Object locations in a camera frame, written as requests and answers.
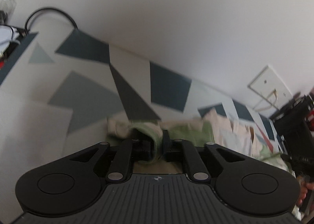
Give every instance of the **black cable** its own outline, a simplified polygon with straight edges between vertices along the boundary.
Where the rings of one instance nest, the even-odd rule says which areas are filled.
[[[25,29],[25,34],[27,35],[28,32],[29,32],[29,29],[28,29],[28,22],[29,20],[38,12],[41,12],[41,11],[56,11],[56,12],[59,12],[61,13],[62,15],[64,15],[71,23],[72,25],[74,26],[74,28],[77,28],[78,26],[76,25],[75,21],[73,18],[71,18],[71,16],[67,13],[65,13],[64,11],[62,10],[59,10],[57,8],[54,8],[54,7],[43,7],[43,8],[40,8],[38,10],[35,10],[29,17],[28,19],[26,20],[25,22],[25,26],[24,26],[24,29]]]

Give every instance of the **circular pad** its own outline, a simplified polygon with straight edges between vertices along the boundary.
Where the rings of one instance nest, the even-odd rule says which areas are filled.
[[[63,173],[48,174],[41,178],[38,187],[47,194],[61,194],[74,186],[74,179]]]
[[[245,189],[252,193],[269,194],[276,190],[278,187],[278,182],[270,175],[263,173],[253,173],[242,179],[242,185]]]
[[[290,211],[300,186],[288,172],[255,159],[224,163],[215,190],[230,207],[256,216]]]

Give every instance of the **gray triangle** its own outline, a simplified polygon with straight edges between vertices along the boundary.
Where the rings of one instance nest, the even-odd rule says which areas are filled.
[[[48,56],[46,51],[38,44],[36,43],[35,49],[28,61],[29,64],[48,64],[48,63],[54,63],[54,60]]]
[[[69,133],[124,111],[116,93],[76,72],[68,75],[49,104],[73,109]]]

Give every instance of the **wall outlet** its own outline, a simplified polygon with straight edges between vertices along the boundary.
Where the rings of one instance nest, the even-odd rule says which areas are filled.
[[[274,103],[274,105],[280,109],[290,99],[292,94],[284,84],[284,82],[278,77],[276,72],[269,66],[266,66],[257,77],[248,85],[248,88],[253,90],[258,95],[262,96],[268,101]],[[274,91],[277,91],[277,100],[274,95]]]

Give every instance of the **ribbed black surface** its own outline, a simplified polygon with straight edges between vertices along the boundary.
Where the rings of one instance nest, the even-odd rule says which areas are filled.
[[[25,213],[15,223],[294,224],[300,222],[289,213],[277,217],[258,218],[232,211],[216,198],[208,185],[192,183],[183,174],[159,176],[133,174],[125,183],[109,185],[94,205],[80,213],[59,218],[44,218]]]

